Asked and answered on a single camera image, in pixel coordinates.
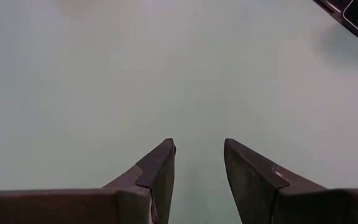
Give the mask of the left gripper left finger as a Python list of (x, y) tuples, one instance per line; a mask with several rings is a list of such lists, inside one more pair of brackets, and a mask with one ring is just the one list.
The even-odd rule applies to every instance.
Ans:
[(0, 223), (168, 223), (175, 154), (164, 139), (100, 188), (0, 190)]

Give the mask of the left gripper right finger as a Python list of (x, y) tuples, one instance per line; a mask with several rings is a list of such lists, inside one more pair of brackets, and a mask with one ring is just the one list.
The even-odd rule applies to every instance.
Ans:
[(358, 224), (358, 189), (327, 189), (235, 139), (224, 162), (242, 223)]

